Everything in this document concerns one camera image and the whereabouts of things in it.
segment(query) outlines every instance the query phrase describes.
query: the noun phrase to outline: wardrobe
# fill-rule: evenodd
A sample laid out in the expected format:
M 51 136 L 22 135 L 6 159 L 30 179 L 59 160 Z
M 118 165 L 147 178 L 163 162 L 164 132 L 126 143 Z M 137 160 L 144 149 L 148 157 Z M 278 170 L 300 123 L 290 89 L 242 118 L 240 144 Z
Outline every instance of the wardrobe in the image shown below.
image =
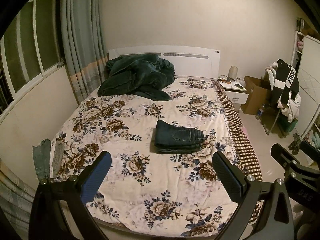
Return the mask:
M 302 38 L 304 44 L 301 52 L 297 47 L 297 41 Z M 304 138 L 312 126 L 319 130 L 315 120 L 320 114 L 320 41 L 310 36 L 303 37 L 302 33 L 296 32 L 291 64 L 298 71 L 301 96 L 300 113 L 295 129 L 301 138 Z

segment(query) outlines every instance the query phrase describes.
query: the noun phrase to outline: white headboard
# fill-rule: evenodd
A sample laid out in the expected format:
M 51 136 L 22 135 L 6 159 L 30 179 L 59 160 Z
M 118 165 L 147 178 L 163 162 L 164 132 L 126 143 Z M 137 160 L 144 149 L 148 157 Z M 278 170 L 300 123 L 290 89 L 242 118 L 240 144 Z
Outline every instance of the white headboard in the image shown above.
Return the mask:
M 218 78 L 220 51 L 185 46 L 137 46 L 109 50 L 109 59 L 121 55 L 156 53 L 174 65 L 176 76 Z

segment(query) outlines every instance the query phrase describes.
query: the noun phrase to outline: black and white jacket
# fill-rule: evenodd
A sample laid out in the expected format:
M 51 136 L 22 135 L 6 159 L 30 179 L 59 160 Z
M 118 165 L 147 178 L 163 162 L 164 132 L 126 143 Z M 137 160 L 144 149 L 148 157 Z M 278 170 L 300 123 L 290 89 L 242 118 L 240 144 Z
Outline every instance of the black and white jacket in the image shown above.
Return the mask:
M 282 59 L 279 59 L 277 63 L 278 69 L 273 86 L 271 104 L 276 104 L 279 97 L 281 97 L 281 103 L 288 106 L 291 99 L 296 99 L 296 95 L 299 92 L 299 81 L 296 71 L 291 65 L 285 63 Z

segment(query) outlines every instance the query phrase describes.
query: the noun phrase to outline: phone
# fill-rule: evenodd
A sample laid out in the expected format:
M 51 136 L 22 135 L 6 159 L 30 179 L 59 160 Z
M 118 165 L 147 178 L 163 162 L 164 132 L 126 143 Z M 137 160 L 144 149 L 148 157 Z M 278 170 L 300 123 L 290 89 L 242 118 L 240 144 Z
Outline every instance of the phone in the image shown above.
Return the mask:
M 236 87 L 240 88 L 240 89 L 244 89 L 243 86 L 239 85 L 239 84 L 235 84 Z

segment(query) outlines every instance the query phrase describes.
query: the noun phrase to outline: blue-gray curtain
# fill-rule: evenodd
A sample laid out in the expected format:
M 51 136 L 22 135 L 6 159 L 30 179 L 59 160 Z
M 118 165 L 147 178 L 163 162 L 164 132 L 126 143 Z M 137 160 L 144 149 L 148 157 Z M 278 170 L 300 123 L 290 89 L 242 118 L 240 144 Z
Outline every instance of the blue-gray curtain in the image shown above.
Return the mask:
M 34 189 L 19 179 L 0 159 L 0 207 L 19 234 L 28 235 L 35 193 Z
M 105 80 L 107 53 L 100 0 L 61 0 L 61 32 L 67 69 L 78 102 Z

